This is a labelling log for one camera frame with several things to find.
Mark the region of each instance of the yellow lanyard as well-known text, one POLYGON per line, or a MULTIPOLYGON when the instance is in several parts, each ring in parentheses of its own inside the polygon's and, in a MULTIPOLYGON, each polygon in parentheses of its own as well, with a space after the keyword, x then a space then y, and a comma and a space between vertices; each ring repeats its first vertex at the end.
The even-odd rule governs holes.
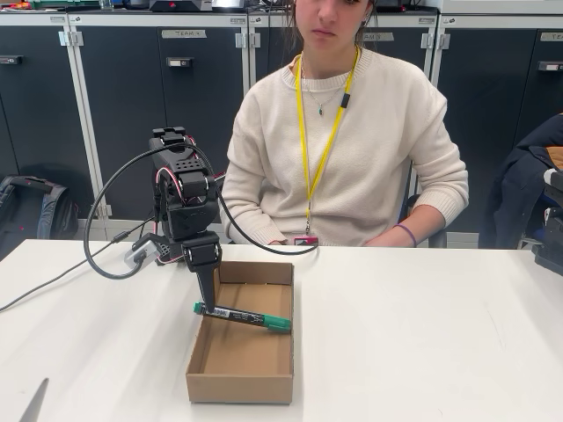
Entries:
POLYGON ((344 109, 347 107, 348 100, 350 98, 350 85, 352 84, 352 78, 354 77, 354 70, 355 65, 358 62, 358 54, 360 50, 358 47, 355 48, 355 59, 354 59, 354 67, 350 70, 348 74, 348 78, 346 80, 346 84, 344 85, 344 96, 342 97, 342 102, 340 103, 340 107, 338 107, 338 111, 336 112, 336 117, 334 118, 333 123, 333 130, 328 137, 328 141, 326 141, 325 149, 323 150, 323 155, 320 158, 320 163, 318 164, 317 171, 315 173, 315 178, 313 179, 313 183, 311 184, 309 178, 309 158, 307 157, 307 140, 305 136, 305 124, 304 124, 304 113, 303 113, 303 93, 301 91, 301 57, 299 56, 299 60, 297 61, 297 70, 296 70, 296 100, 297 100, 297 114, 299 116, 299 134, 301 136, 301 155, 303 157, 303 172, 305 176, 305 187, 307 189, 307 209, 305 210, 305 217, 307 218, 307 228, 306 234, 309 234, 310 231, 310 221, 311 221, 311 198, 313 197, 313 193, 317 187, 318 181, 323 173, 323 169, 325 168, 326 160, 328 159, 329 152, 331 150, 331 146, 333 145, 334 136, 338 131, 338 127, 340 124, 340 119, 342 117, 342 113, 344 109))

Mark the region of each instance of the white sweater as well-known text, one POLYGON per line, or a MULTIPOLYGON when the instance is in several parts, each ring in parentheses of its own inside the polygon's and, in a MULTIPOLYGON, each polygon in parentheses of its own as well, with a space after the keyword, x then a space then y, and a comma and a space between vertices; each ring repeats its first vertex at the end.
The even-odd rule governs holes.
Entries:
MULTIPOLYGON (((310 177, 331 132, 347 74, 303 86, 310 177)), ((254 240, 292 242, 305 231, 307 195, 289 66, 255 84, 235 119, 223 197, 254 240)), ((323 245, 364 245, 398 221, 411 160, 423 192, 416 206, 438 209, 447 224, 467 206, 465 164, 443 125, 446 99, 415 66, 363 49, 350 100, 312 198, 311 234, 323 245)), ((221 213, 225 233, 247 243, 221 213)))

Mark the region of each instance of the backpack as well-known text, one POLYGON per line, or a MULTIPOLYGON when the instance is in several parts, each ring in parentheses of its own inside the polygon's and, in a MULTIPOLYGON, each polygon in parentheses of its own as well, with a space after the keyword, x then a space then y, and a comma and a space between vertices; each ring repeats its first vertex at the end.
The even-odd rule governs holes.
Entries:
POLYGON ((78 206, 69 188, 33 176, 6 176, 0 183, 0 260, 26 239, 71 239, 78 206))

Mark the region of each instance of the metal bracket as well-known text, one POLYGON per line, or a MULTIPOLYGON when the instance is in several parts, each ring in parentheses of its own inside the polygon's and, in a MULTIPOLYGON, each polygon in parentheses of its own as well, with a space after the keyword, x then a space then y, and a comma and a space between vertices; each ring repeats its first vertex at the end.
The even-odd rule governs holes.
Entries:
POLYGON ((235 34, 235 47, 236 48, 260 48, 260 34, 259 33, 236 33, 235 34))
POLYGON ((235 33, 235 47, 248 48, 248 37, 246 33, 235 33))
POLYGON ((98 205, 98 209, 96 210, 96 216, 98 218, 111 217, 112 216, 112 206, 106 205, 104 207, 103 205, 98 205))
POLYGON ((434 35, 432 33, 423 33, 420 48, 431 50, 434 47, 434 35))
POLYGON ((82 33, 79 32, 60 31, 59 41, 62 46, 81 47, 84 45, 84 38, 82 38, 82 33))
POLYGON ((438 40, 438 49, 439 50, 448 50, 450 49, 450 37, 449 33, 443 33, 440 35, 440 39, 438 40))
POLYGON ((260 48, 260 34, 259 33, 249 33, 248 46, 250 48, 260 48))

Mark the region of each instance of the woman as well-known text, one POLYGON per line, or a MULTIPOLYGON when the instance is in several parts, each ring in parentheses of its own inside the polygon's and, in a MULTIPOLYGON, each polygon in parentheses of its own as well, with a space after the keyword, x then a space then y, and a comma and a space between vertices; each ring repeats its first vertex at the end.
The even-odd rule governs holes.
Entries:
MULTIPOLYGON (((308 236, 413 247, 467 206, 467 171, 442 122, 445 98, 412 64, 356 46, 372 10, 371 0, 295 0, 290 25, 303 53, 245 96, 223 196, 262 244, 308 236), (396 224, 411 160, 423 191, 396 224)), ((222 220, 226 235, 245 243, 222 220)))

